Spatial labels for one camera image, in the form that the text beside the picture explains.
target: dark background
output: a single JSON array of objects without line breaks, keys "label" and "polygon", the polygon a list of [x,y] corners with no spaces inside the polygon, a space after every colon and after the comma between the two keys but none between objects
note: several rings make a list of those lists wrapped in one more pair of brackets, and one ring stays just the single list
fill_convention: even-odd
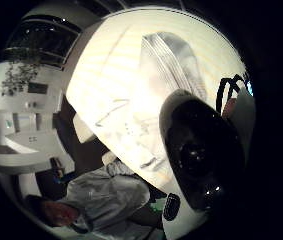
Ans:
[{"label": "dark background", "polygon": [[[0,1],[0,49],[19,19],[39,2]],[[245,58],[253,81],[257,120],[238,201],[222,218],[188,239],[283,238],[283,1],[196,2],[211,12]],[[11,204],[0,186],[0,239],[53,237]]]}]

